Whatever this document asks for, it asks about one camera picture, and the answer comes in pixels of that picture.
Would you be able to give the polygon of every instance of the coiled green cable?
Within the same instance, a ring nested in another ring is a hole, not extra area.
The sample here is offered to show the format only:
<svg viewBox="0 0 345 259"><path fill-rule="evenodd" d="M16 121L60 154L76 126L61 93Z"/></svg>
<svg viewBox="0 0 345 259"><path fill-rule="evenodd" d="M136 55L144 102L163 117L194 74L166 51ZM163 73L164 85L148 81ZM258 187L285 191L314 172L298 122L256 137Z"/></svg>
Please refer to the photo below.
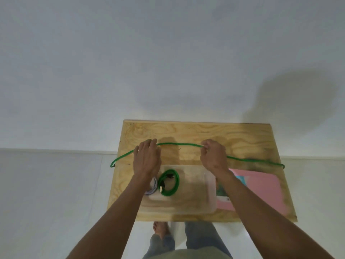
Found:
<svg viewBox="0 0 345 259"><path fill-rule="evenodd" d="M190 145L190 146L196 146L196 147L203 147L202 145L199 145L199 144L190 144L190 143L159 143L157 145L165 145L165 144L170 144L170 145ZM130 155L132 152L134 152L134 150L132 151L129 151L128 153L125 153L119 157L117 157L110 165L110 167L114 167L115 166L115 163L122 159L123 157L126 157L127 155ZM283 164L279 164L279 163L274 163L274 162L271 162L269 160L260 160L260 159L250 159L250 158L237 158L237 157L233 157L233 156L229 156L227 155L226 156L227 158L229 159L234 159L234 160L237 160L237 161L242 161L242 162L251 162L251 163L266 163L266 164L271 164L271 165L277 165L277 166L281 166L283 169L285 168L285 165Z"/></svg>
<svg viewBox="0 0 345 259"><path fill-rule="evenodd" d="M175 178L175 185L171 190L165 190L164 180L166 178ZM158 179L158 191L162 187L161 194L164 196L172 196L176 193L178 186L180 185L180 177L174 169L166 170Z"/></svg>

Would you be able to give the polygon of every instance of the clear plastic container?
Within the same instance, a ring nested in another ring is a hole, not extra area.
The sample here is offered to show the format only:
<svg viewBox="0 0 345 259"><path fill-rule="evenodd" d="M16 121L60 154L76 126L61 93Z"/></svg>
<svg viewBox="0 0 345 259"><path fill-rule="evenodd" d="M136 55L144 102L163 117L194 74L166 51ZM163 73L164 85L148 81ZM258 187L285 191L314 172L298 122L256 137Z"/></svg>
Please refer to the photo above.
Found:
<svg viewBox="0 0 345 259"><path fill-rule="evenodd" d="M139 212L169 214L205 214L217 209L216 179L203 166L162 165L157 178L168 169L177 171L180 185L172 196L163 196L159 189L144 196ZM165 180L166 189L171 189L175 178Z"/></svg>

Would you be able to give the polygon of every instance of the person's left hand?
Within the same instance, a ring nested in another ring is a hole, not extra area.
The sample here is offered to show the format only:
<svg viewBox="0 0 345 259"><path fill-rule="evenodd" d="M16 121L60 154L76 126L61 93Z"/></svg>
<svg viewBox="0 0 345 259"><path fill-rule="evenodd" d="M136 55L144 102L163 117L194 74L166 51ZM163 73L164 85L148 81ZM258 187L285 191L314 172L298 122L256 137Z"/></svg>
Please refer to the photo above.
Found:
<svg viewBox="0 0 345 259"><path fill-rule="evenodd" d="M135 174L148 176L152 179L158 174L162 160L161 148L157 147L157 139L141 142L134 149L133 170Z"/></svg>

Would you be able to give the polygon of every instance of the person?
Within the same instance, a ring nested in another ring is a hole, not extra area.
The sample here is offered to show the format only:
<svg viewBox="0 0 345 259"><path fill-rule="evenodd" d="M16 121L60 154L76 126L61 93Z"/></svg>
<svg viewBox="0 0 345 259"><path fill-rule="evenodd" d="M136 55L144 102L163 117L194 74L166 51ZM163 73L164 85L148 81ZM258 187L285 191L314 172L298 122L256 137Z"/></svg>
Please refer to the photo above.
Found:
<svg viewBox="0 0 345 259"><path fill-rule="evenodd" d="M264 259L332 258L311 237L244 186L227 166L225 147L207 139L201 143L201 162L223 185L244 227ZM140 202L160 165L157 139L134 149L134 175L126 189L71 251L68 259L121 258ZM231 258L209 222L186 222L187 249L175 250L166 222L154 222L155 234L144 258Z"/></svg>

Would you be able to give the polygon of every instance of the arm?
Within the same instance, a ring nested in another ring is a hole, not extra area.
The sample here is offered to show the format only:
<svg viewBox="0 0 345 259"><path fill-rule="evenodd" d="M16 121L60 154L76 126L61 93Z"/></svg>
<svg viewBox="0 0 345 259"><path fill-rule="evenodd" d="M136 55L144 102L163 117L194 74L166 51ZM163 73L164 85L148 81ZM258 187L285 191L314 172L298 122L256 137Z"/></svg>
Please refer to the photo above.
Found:
<svg viewBox="0 0 345 259"><path fill-rule="evenodd" d="M151 179L161 164L157 139L140 143L134 149L134 176L109 210L71 251L72 258L121 258L139 206Z"/></svg>
<svg viewBox="0 0 345 259"><path fill-rule="evenodd" d="M224 146L211 139L201 144L204 145L201 149L203 165L224 187L263 258L332 258L305 232L229 172Z"/></svg>

